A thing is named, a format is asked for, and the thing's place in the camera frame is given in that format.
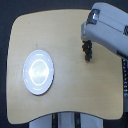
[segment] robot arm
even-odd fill
[[[91,59],[91,44],[97,42],[128,60],[128,14],[106,3],[96,3],[81,26],[85,59]]]

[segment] dark background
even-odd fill
[[[55,9],[91,9],[96,2],[112,4],[128,12],[128,0],[0,0],[0,128],[28,128],[29,125],[11,125],[6,108],[7,53],[12,24],[21,15]],[[105,128],[125,128],[126,116],[120,120],[104,121]]]

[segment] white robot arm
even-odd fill
[[[91,59],[91,41],[128,60],[128,14],[106,3],[94,4],[81,26],[81,39],[87,61]]]

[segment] white plate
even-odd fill
[[[23,79],[27,89],[35,94],[45,93],[52,84],[54,75],[53,62],[43,50],[35,50],[26,59]]]

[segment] table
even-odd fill
[[[89,10],[55,10],[20,16],[13,24],[7,60],[7,115],[12,124],[54,112],[77,111],[103,119],[123,114],[121,59],[93,43],[93,59],[84,59],[81,24]],[[34,50],[46,51],[55,68],[47,93],[31,94],[23,66]]]

